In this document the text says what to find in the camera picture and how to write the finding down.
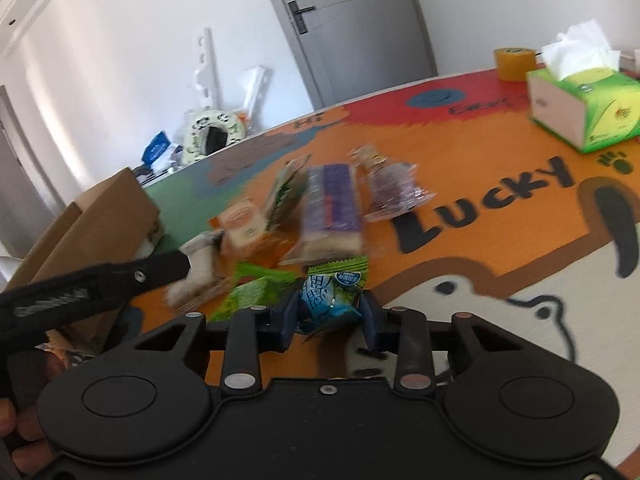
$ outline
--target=white tissue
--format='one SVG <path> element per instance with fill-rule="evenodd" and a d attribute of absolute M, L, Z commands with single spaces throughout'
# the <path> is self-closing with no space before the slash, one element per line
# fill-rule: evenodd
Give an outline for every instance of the white tissue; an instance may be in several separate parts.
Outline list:
<path fill-rule="evenodd" d="M 611 49 L 595 20 L 574 25 L 566 34 L 558 34 L 557 43 L 542 48 L 542 59 L 558 80 L 591 68 L 620 71 L 620 52 Z"/>

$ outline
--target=black lettering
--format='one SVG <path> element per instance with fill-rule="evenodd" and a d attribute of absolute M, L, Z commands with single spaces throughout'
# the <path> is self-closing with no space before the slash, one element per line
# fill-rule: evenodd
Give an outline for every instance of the black lettering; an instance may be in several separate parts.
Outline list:
<path fill-rule="evenodd" d="M 551 171 L 536 171 L 538 173 L 556 177 L 558 179 L 558 184 L 560 184 L 561 187 L 573 187 L 575 185 L 574 178 L 571 176 L 571 173 L 569 173 L 569 168 L 566 166 L 562 158 L 555 156 L 554 158 L 549 159 L 549 163 L 551 164 Z"/>
<path fill-rule="evenodd" d="M 484 205 L 487 209 L 502 209 L 503 207 L 507 207 L 508 205 L 513 204 L 513 201 L 516 200 L 516 197 L 513 195 L 506 196 L 505 198 L 499 198 L 498 193 L 502 191 L 501 187 L 494 187 L 489 190 L 487 194 L 482 199 L 482 205 Z"/>
<path fill-rule="evenodd" d="M 467 112 L 477 112 L 478 110 L 487 110 L 489 108 L 495 108 L 501 104 L 507 104 L 507 98 L 500 99 L 499 101 L 489 101 L 487 103 L 471 103 L 467 106 L 452 106 L 449 108 L 451 115 L 466 114 Z"/>
<path fill-rule="evenodd" d="M 398 245 L 403 254 L 409 254 L 423 248 L 429 242 L 435 240 L 442 232 L 442 227 L 432 227 L 424 230 L 420 219 L 413 212 L 393 218 L 391 223 L 398 236 Z"/>
<path fill-rule="evenodd" d="M 296 121 L 294 123 L 294 126 L 296 127 L 296 129 L 304 126 L 305 124 L 313 124 L 313 118 L 312 117 L 308 117 L 306 119 L 301 119 L 299 121 Z"/>
<path fill-rule="evenodd" d="M 453 216 L 451 209 L 447 206 L 437 207 L 435 211 L 440 215 L 444 223 L 456 229 L 466 227 L 476 221 L 478 212 L 469 200 L 461 198 L 460 200 L 456 200 L 456 205 L 460 208 L 460 211 L 462 211 L 463 217 L 460 220 L 457 220 L 455 216 Z"/>
<path fill-rule="evenodd" d="M 532 173 L 521 173 L 517 181 L 512 178 L 504 178 L 500 182 L 511 189 L 517 196 L 528 199 L 533 196 L 533 190 L 549 186 L 546 180 L 531 180 L 532 177 Z"/>

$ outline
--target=green tissue box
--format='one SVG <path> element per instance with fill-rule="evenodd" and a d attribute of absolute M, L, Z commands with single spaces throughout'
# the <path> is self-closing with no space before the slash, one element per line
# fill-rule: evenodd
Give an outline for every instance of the green tissue box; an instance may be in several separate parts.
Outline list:
<path fill-rule="evenodd" d="M 527 75 L 533 118 L 590 153 L 640 134 L 640 82 L 609 68 L 557 81 L 547 69 Z"/>

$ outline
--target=finger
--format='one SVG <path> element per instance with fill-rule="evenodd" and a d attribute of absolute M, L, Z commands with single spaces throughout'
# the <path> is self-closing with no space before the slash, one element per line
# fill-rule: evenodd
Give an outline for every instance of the finger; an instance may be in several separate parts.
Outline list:
<path fill-rule="evenodd" d="M 18 434 L 29 442 L 35 442 L 44 438 L 44 434 L 40 429 L 38 423 L 38 415 L 36 414 L 36 407 L 30 406 L 26 410 L 23 410 L 18 414 L 18 423 L 16 425 Z"/>
<path fill-rule="evenodd" d="M 47 380 L 52 381 L 65 371 L 65 364 L 55 355 L 53 352 L 47 353 L 47 360 L 45 361 L 45 373 Z"/>
<path fill-rule="evenodd" d="M 0 438 L 10 434 L 15 429 L 15 423 L 14 404 L 9 399 L 0 399 Z"/>
<path fill-rule="evenodd" d="M 11 458 L 15 466 L 29 475 L 44 469 L 53 460 L 53 453 L 44 440 L 16 449 Z"/>

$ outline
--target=tape roll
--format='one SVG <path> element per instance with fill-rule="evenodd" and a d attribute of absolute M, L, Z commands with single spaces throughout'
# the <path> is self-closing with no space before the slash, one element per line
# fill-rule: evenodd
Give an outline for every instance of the tape roll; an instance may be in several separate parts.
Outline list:
<path fill-rule="evenodd" d="M 494 50 L 498 78 L 511 83 L 524 83 L 527 72 L 538 67 L 536 51 L 529 48 L 499 48 Z"/>

